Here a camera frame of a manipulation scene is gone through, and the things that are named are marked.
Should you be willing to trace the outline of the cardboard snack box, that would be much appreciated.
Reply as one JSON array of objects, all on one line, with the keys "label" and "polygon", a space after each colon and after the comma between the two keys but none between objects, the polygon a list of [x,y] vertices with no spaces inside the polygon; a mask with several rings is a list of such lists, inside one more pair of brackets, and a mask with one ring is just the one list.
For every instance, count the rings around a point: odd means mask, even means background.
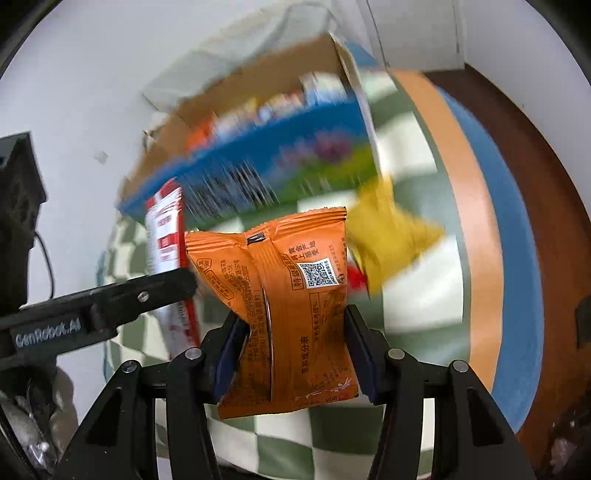
[{"label": "cardboard snack box", "polygon": [[379,171],[365,92],[373,65],[360,46],[325,34],[238,68],[148,134],[119,212],[142,220],[169,180],[198,229],[359,189]]}]

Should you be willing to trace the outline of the green white checkered blanket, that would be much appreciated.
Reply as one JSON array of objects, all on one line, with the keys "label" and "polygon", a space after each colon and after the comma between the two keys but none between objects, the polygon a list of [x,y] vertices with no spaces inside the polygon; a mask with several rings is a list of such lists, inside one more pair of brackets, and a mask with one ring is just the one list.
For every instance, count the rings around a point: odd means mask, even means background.
[{"label": "green white checkered blanket", "polygon": [[420,361],[461,359],[492,387],[502,339],[504,267],[491,193],[460,121],[423,75],[366,71],[374,133],[352,99],[301,92],[208,116],[117,218],[101,283],[144,274],[147,197],[183,187],[185,226],[238,233],[309,210],[353,223],[349,302]]}]

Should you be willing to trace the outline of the white door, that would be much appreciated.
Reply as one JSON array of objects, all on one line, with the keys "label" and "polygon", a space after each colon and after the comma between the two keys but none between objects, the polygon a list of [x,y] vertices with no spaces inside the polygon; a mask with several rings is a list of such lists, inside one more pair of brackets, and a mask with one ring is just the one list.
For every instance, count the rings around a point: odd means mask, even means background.
[{"label": "white door", "polygon": [[369,0],[358,3],[374,58],[397,70],[462,69],[465,36],[453,0]]}]

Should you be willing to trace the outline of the red white snack packet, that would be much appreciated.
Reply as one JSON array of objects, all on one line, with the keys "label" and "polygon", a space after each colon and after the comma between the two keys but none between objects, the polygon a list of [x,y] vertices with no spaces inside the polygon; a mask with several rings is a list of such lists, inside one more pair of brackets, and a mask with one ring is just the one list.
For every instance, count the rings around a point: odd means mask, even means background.
[{"label": "red white snack packet", "polygon": [[[158,274],[188,268],[184,241],[182,188],[168,180],[146,202],[147,271]],[[173,358],[200,345],[197,311],[192,297],[154,311],[169,353]]]}]

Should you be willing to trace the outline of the grey white headboard cover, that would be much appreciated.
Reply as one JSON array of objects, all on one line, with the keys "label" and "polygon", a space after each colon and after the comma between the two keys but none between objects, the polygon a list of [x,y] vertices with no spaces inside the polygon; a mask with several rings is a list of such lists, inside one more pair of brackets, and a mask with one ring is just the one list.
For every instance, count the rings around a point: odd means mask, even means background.
[{"label": "grey white headboard cover", "polygon": [[142,89],[156,110],[170,112],[186,98],[259,56],[345,29],[335,1],[277,1],[264,6],[178,57]]}]

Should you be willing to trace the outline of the orange snack packet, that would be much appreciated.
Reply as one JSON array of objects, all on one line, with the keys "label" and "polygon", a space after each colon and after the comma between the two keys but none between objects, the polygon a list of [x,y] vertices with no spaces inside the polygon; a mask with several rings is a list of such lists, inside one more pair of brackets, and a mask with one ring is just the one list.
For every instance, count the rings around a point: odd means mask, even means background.
[{"label": "orange snack packet", "polygon": [[209,291],[250,327],[222,419],[353,399],[344,340],[346,209],[308,210],[242,233],[194,231],[187,255]]}]

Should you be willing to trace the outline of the yellow snack packet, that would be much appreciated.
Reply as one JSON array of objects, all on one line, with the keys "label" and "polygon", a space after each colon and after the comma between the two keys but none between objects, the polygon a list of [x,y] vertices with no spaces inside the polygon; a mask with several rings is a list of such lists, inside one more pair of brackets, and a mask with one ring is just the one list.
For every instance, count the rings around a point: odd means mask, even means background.
[{"label": "yellow snack packet", "polygon": [[348,248],[370,295],[445,236],[445,229],[401,208],[389,177],[370,180],[346,215]]}]

